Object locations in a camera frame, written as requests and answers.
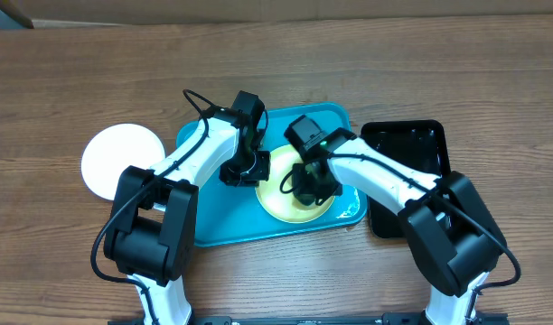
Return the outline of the yellow-green plate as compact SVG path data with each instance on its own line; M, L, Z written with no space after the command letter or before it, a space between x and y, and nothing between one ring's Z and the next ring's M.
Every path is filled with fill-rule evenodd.
M329 198L323 205L309 206L297 200L293 193L280 191L280 183L301 158L291 144L277 147L270 152L270 169L267 181L261 181L256 188L261 206L272 217L293 224L306 223L321 217L333 204Z

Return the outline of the white plate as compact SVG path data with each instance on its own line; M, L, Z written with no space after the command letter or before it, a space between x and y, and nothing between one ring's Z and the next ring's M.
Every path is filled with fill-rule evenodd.
M151 130L141 125L119 124L90 140L81 157L80 170L94 194L113 200L119 177L128 166L147 169L164 157L164 145Z

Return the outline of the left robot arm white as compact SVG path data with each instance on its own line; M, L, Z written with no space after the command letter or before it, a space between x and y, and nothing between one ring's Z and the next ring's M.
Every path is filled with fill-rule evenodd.
M229 186L255 186L267 179L266 133L256 119L203 118L191 136L148 169L130 166L119 177L97 253L112 260L119 283L133 284L144 324L188 324L183 273L192 258L199 191L216 172Z

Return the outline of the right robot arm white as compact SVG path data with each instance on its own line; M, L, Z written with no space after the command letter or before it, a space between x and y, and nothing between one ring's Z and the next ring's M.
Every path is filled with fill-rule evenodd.
M475 304L492 287L489 273L507 241L471 181L460 172L421 172L338 128L290 126L285 137L302 161L289 173L302 202L321 202L342 185L363 191L389 210L408 242L420 273L431 285L416 324L506 324L504 314L479 312Z

